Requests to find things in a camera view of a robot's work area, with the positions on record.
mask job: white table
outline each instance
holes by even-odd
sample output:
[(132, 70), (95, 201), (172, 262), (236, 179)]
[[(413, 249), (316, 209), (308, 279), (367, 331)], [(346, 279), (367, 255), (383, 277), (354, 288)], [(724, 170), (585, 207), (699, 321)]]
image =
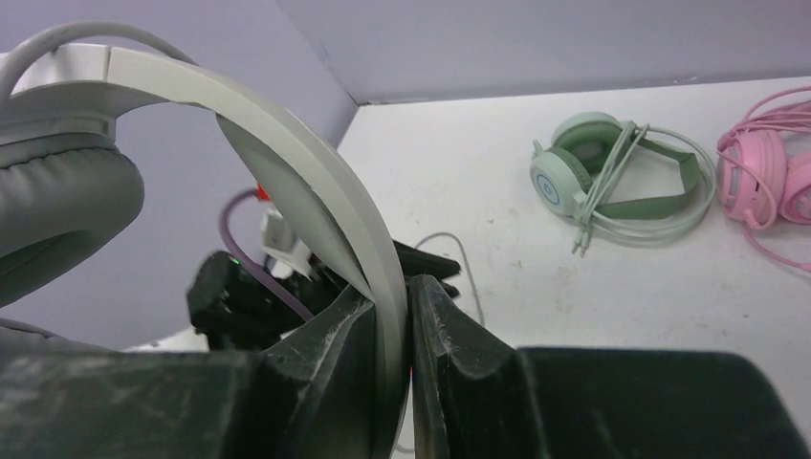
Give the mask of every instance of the white table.
[[(487, 328), (508, 344), (733, 352), (768, 376), (811, 438), (811, 276), (757, 254), (718, 204), (675, 244), (629, 248), (598, 237), (585, 258), (573, 256), (575, 228), (544, 207), (528, 172), (532, 140), (548, 145), (555, 127), (582, 111), (675, 129), (714, 151), (752, 103), (808, 84), (791, 78), (367, 106), (339, 152), (394, 238), (415, 243), (447, 230), (462, 239)], [(678, 184), (675, 166), (635, 158), (617, 195)], [(763, 240), (811, 260), (807, 235), (781, 223)], [(461, 261), (449, 240), (425, 250)], [(466, 278), (454, 283), (457, 304), (472, 314)], [(411, 435), (404, 427), (403, 443), (411, 445)]]

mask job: gray wall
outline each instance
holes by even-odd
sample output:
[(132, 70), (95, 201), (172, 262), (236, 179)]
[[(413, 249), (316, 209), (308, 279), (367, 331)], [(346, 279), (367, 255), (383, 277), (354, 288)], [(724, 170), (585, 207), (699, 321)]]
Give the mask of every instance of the gray wall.
[[(274, 1), (227, 4), (236, 5), (200, 0), (0, 0), (0, 50), (63, 22), (127, 22), (282, 103), (337, 144), (356, 106), (304, 37)], [(186, 286), (204, 257), (222, 246), (217, 213), (233, 192), (253, 184), (251, 175), (213, 116), (202, 110), (144, 108), (121, 119), (118, 132), (121, 151), (138, 165), (146, 183), (141, 216), (91, 259), (0, 315), (115, 348), (188, 326)], [(249, 253), (258, 254), (262, 207), (251, 204), (240, 210), (235, 216), (237, 239)]]
[(811, 74), (808, 0), (278, 0), (358, 102)]

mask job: logo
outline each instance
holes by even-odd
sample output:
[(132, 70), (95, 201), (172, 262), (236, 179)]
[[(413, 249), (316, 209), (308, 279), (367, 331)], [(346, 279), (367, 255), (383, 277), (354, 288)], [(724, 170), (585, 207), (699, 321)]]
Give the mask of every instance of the logo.
[(552, 203), (553, 206), (560, 204), (560, 195), (558, 195), (558, 191), (545, 175), (537, 174), (535, 177), (535, 182), (537, 184), (537, 189), (540, 190), (541, 194), (543, 194), (543, 197), (546, 198), (547, 201)]

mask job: gray cable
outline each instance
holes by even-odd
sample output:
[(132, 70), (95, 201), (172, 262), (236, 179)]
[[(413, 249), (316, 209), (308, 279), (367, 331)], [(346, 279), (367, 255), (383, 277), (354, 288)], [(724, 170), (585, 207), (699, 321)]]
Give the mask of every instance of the gray cable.
[[(459, 239), (459, 237), (456, 234), (453, 234), (452, 232), (446, 231), (434, 232), (433, 234), (429, 234), (428, 236), (424, 237), (422, 241), (418, 242), (414, 246), (414, 249), (419, 249), (426, 242), (436, 239), (437, 237), (449, 237), (450, 239), (453, 239), (453, 242), (455, 242), (457, 246), (459, 246), (459, 251), (462, 252), (462, 262), (465, 265), (465, 273), (468, 275), (468, 280), (471, 283), (471, 290), (473, 291), (473, 301), (476, 303), (476, 314), (478, 315), (479, 318), (478, 322), (479, 325), (483, 327), (484, 309), (481, 306), (481, 298), (479, 298), (479, 291), (476, 288), (476, 281), (473, 280), (473, 273), (471, 272), (471, 262), (468, 260), (468, 253), (467, 251), (465, 251), (465, 246), (462, 244), (462, 241)], [(400, 445), (399, 443), (395, 444), (394, 448), (397, 449), (399, 452), (405, 454), (411, 454), (415, 452), (414, 448), (407, 448)]]
[(9, 102), (17, 81), (40, 57), (56, 48), (92, 36), (115, 36), (137, 41), (173, 59), (197, 65), (186, 53), (162, 38), (137, 27), (117, 22), (75, 22), (51, 27), (31, 36), (9, 52), (0, 66), (0, 111)]

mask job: ear cup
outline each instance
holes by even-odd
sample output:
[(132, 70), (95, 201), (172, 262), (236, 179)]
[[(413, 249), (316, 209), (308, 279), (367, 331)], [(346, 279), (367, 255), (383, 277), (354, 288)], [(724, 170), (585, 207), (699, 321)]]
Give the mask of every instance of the ear cup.
[(762, 130), (737, 135), (724, 152), (749, 166), (760, 178), (759, 184), (752, 174), (724, 158), (718, 160), (718, 199), (724, 213), (735, 220), (744, 221), (750, 209), (758, 222), (765, 222), (774, 209), (763, 186), (768, 186), (776, 200), (785, 187), (788, 159), (782, 139), (777, 131)]
[(623, 128), (602, 112), (581, 113), (564, 121), (552, 135), (552, 146), (571, 152), (594, 175), (603, 169), (611, 147)]
[(564, 216), (574, 214), (592, 185), (580, 161), (568, 151), (555, 147), (532, 159), (530, 178), (543, 204)]
[(780, 215), (795, 223), (811, 225), (811, 151), (789, 161)]
[(0, 307), (81, 263), (142, 204), (141, 174), (102, 136), (0, 146)]
[(583, 192), (588, 192), (591, 189), (591, 186), (594, 184), (594, 181), (591, 178), (591, 174), (585, 170), (585, 166), (575, 158), (575, 155), (569, 153), (568, 151), (564, 150), (563, 148), (553, 146), (546, 150), (553, 155), (560, 158), (575, 174), (575, 177), (578, 179), (578, 183), (581, 186)]

